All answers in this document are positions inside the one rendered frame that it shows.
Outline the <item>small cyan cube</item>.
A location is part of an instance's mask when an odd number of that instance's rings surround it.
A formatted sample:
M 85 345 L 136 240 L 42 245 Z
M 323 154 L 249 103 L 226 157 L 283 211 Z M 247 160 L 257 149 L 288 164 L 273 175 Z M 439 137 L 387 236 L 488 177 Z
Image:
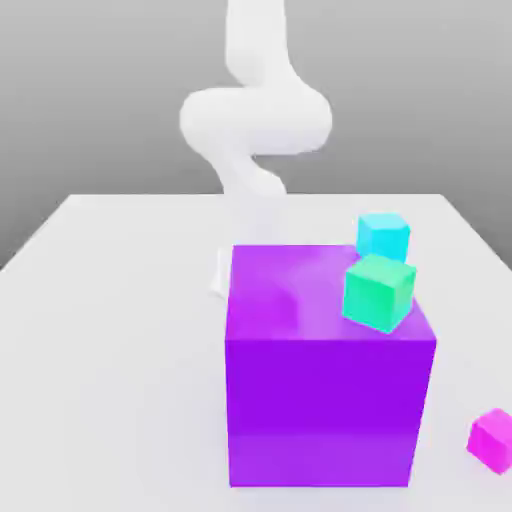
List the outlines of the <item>small cyan cube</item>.
M 397 213 L 367 213 L 358 218 L 356 250 L 361 257 L 377 254 L 406 262 L 410 226 Z

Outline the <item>small green cube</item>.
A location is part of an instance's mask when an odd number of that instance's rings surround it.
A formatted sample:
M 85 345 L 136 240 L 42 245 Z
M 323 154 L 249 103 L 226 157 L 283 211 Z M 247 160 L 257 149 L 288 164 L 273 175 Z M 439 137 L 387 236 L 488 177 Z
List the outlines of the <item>small green cube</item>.
M 398 260 L 364 256 L 345 273 L 343 316 L 391 333 L 412 308 L 416 273 L 414 266 Z

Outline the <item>small magenta cube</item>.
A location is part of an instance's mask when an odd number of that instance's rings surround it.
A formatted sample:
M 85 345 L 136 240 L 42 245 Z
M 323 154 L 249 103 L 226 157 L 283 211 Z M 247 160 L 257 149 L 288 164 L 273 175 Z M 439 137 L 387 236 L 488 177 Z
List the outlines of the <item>small magenta cube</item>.
M 512 467 L 512 416 L 495 408 L 473 423 L 467 451 L 489 469 L 502 475 Z

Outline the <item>large purple box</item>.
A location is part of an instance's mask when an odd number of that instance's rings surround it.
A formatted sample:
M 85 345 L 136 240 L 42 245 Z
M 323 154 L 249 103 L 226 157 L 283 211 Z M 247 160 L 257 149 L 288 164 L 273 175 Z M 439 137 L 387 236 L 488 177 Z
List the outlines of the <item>large purple box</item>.
M 384 334 L 342 314 L 351 245 L 237 246 L 225 334 L 234 487 L 405 487 L 436 349 L 413 306 Z

